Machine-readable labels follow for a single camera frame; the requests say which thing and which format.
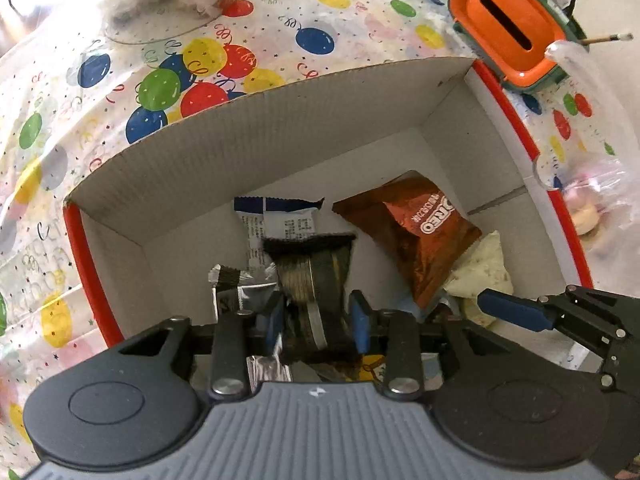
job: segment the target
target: brown snack bag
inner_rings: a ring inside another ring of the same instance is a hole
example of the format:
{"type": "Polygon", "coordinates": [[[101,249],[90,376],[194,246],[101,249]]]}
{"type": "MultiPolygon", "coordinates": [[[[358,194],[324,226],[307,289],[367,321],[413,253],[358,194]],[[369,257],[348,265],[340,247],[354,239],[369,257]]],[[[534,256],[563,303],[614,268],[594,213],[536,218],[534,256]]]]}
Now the brown snack bag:
{"type": "Polygon", "coordinates": [[[366,232],[396,261],[421,308],[442,286],[454,262],[482,235],[417,171],[335,202],[333,211],[366,232]]]}

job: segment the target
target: green balloon print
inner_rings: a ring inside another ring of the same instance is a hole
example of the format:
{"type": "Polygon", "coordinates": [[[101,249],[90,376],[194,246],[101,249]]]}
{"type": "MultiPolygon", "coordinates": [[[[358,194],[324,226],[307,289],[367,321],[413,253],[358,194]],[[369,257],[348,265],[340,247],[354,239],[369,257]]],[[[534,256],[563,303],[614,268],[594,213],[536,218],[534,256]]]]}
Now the green balloon print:
{"type": "Polygon", "coordinates": [[[6,303],[2,294],[0,294],[0,335],[4,335],[6,330],[6,303]]]}
{"type": "Polygon", "coordinates": [[[40,130],[42,129],[42,116],[34,112],[34,114],[27,119],[27,121],[22,126],[20,130],[20,138],[18,139],[18,143],[20,147],[24,150],[29,148],[38,137],[40,130]]]}
{"type": "Polygon", "coordinates": [[[571,94],[564,94],[562,98],[562,102],[564,103],[564,107],[566,111],[569,112],[569,115],[577,115],[578,107],[575,104],[575,99],[571,96],[571,94]]]}
{"type": "Polygon", "coordinates": [[[140,83],[140,105],[150,112],[171,107],[180,97],[180,78],[167,68],[157,68],[140,83]]]}
{"type": "Polygon", "coordinates": [[[403,16],[406,16],[408,18],[412,18],[415,16],[415,9],[402,0],[391,0],[391,6],[398,14],[402,14],[403,16]]]}

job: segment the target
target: red balloon print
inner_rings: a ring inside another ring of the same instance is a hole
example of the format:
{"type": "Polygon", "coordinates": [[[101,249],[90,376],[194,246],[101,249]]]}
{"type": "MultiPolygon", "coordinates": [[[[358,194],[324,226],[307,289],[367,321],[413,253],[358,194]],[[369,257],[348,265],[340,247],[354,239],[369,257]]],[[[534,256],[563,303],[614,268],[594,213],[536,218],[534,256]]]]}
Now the red balloon print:
{"type": "Polygon", "coordinates": [[[180,113],[183,117],[188,117],[225,101],[229,101],[229,97],[218,85],[198,81],[182,98],[180,113]]]}
{"type": "Polygon", "coordinates": [[[249,0],[235,0],[222,14],[229,18],[240,18],[254,12],[254,4],[249,0]]]}
{"type": "Polygon", "coordinates": [[[584,115],[585,117],[591,117],[593,115],[593,110],[591,109],[591,105],[587,101],[587,98],[582,94],[575,95],[575,106],[578,108],[578,111],[584,115]]]}
{"type": "Polygon", "coordinates": [[[569,121],[566,120],[566,117],[562,115],[558,110],[554,110],[554,122],[556,123],[556,128],[558,132],[560,132],[560,136],[567,140],[571,137],[571,126],[569,125],[569,121]]]}
{"type": "Polygon", "coordinates": [[[220,73],[229,79],[240,79],[254,71],[257,61],[254,53],[240,45],[225,45],[226,65],[220,73]]]}

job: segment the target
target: plastic bag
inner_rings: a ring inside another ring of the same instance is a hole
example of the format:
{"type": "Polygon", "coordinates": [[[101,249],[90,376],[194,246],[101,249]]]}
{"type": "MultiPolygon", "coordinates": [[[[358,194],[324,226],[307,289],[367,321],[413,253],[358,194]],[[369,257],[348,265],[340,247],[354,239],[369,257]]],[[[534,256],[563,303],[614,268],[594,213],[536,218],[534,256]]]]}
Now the plastic bag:
{"type": "Polygon", "coordinates": [[[604,135],[616,146],[616,156],[573,155],[558,175],[594,286],[640,297],[640,147],[631,120],[583,46],[556,41],[545,57],[589,93],[594,112],[605,118],[604,135]]]}
{"type": "Polygon", "coordinates": [[[606,118],[606,135],[614,139],[622,163],[627,168],[640,168],[640,146],[631,120],[593,57],[583,46],[571,41],[551,43],[545,57],[556,62],[589,93],[595,113],[606,118]]]}

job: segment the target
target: orange toy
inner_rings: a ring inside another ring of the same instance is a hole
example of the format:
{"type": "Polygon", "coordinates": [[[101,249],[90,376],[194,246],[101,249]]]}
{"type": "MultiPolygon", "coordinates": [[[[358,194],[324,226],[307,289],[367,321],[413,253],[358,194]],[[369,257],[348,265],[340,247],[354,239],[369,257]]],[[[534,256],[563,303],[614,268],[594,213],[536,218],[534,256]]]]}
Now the orange toy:
{"type": "Polygon", "coordinates": [[[507,86],[532,91],[564,76],[545,50],[556,40],[577,38],[544,0],[449,0],[449,11],[456,28],[477,42],[507,86]]]}

